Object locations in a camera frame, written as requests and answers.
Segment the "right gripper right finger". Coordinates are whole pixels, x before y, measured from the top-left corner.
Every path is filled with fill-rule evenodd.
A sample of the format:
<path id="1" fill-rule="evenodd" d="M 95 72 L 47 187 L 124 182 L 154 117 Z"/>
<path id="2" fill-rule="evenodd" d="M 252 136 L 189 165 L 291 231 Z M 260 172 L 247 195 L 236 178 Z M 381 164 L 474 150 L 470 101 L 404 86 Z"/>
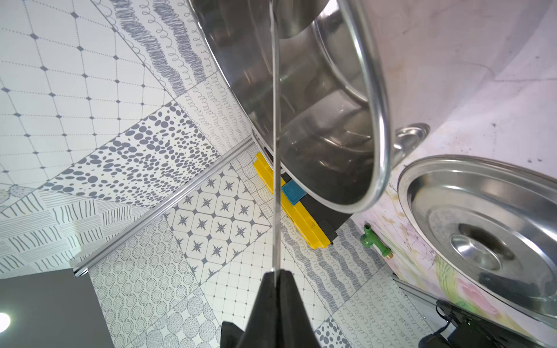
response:
<path id="1" fill-rule="evenodd" d="M 319 348 L 293 274 L 278 274 L 276 347 Z"/>

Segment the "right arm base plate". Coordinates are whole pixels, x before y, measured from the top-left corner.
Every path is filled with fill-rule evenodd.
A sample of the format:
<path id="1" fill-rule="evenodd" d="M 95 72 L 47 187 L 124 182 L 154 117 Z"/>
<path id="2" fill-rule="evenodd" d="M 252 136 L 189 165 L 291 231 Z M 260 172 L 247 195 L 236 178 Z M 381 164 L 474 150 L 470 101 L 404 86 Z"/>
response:
<path id="1" fill-rule="evenodd" d="M 436 303 L 437 314 L 446 321 L 419 342 L 420 347 L 555 347 L 507 329 L 445 300 Z"/>

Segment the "aluminium front rail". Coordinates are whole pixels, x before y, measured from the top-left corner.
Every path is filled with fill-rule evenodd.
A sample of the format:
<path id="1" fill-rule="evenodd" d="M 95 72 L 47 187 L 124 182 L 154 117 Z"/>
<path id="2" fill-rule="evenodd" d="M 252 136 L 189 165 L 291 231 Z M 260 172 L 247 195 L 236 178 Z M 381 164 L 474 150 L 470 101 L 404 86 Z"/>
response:
<path id="1" fill-rule="evenodd" d="M 394 273 L 391 277 L 429 328 L 429 333 L 420 339 L 419 347 L 458 347 L 450 340 L 456 330 L 456 316 L 449 303 L 402 281 Z"/>

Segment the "stainless steel pot lid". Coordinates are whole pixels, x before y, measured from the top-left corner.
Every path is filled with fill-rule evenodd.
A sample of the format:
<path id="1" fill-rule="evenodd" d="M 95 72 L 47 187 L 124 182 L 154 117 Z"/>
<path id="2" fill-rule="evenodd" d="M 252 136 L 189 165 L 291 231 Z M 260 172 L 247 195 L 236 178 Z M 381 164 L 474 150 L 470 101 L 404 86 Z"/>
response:
<path id="1" fill-rule="evenodd" d="M 425 157 L 397 183 L 403 212 L 447 263 L 498 300 L 556 325 L 556 180 L 464 155 Z"/>

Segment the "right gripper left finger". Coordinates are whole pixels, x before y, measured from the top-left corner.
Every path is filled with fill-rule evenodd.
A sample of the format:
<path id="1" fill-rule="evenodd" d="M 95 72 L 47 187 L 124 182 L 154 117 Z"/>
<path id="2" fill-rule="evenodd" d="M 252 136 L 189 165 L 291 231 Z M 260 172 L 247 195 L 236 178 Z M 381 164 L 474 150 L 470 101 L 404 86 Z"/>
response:
<path id="1" fill-rule="evenodd" d="M 221 347 L 276 346 L 276 283 L 275 273 L 265 273 L 258 290 L 252 312 L 242 330 L 236 324 L 224 321 L 220 334 Z"/>

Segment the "green plastic pipe fitting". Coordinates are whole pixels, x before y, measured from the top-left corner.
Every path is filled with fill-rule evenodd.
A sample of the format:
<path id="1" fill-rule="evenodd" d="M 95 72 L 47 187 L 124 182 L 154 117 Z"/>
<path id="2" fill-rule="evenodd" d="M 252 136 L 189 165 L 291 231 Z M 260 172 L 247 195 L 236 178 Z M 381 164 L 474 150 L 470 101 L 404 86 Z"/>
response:
<path id="1" fill-rule="evenodd" d="M 361 236 L 361 243 L 368 248 L 375 247 L 383 258 L 388 260 L 393 258 L 393 252 L 391 249 L 383 243 L 368 223 L 364 224 L 364 234 Z"/>

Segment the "yellow black toolbox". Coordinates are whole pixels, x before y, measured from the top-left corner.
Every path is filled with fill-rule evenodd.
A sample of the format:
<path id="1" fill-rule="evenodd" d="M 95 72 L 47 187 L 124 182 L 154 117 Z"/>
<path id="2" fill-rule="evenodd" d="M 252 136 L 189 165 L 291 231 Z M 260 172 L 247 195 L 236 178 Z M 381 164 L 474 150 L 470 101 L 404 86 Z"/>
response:
<path id="1" fill-rule="evenodd" d="M 315 200 L 287 173 L 281 175 L 281 208 L 312 249 L 332 245 L 338 228 L 350 217 Z"/>

